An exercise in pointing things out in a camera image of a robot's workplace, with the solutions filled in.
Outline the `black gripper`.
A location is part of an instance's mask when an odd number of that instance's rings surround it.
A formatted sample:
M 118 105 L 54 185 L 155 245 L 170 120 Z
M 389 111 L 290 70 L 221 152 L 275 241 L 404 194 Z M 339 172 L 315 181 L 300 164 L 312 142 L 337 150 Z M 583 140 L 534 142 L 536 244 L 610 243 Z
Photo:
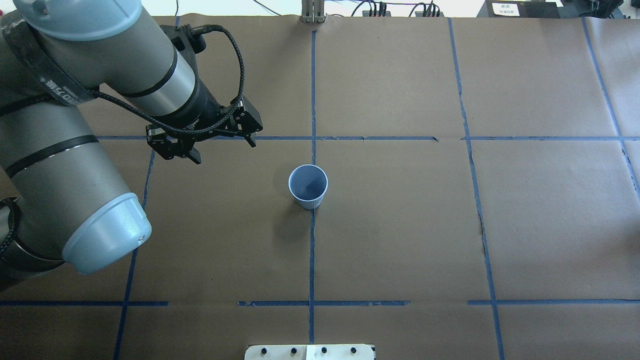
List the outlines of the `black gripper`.
M 165 160 L 187 158 L 200 165 L 202 157 L 195 148 L 197 142 L 215 137 L 240 137 L 251 148 L 256 148 L 257 133 L 262 130 L 261 115 L 246 97 L 233 98 L 230 105 L 219 108 L 218 112 L 214 112 L 213 101 L 209 100 L 200 116 L 183 129 L 176 125 L 147 125 L 146 143 Z

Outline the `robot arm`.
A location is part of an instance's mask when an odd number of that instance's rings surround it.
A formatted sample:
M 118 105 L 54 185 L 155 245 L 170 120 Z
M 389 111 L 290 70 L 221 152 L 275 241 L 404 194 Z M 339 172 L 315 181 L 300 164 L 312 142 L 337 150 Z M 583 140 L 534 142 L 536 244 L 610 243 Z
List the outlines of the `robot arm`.
M 263 124 L 243 95 L 245 66 L 226 28 L 158 25 L 139 0 L 16 0 L 1 19 L 1 289 L 70 264 L 93 274 L 139 248 L 152 226 L 79 111 L 96 99 L 148 122 L 165 160 L 201 164 L 197 142 Z M 221 105 L 198 72 L 205 34 L 238 59 L 238 92 Z

